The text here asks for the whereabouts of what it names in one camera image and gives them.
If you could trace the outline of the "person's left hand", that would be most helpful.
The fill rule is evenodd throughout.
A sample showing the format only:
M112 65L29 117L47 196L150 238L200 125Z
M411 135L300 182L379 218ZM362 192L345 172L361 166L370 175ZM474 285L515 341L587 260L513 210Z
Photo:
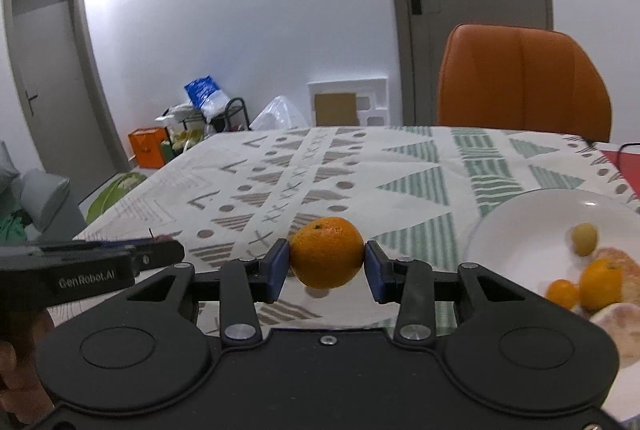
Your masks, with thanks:
M1 408L33 424L53 408L36 372L37 344L53 329L47 310L1 313Z

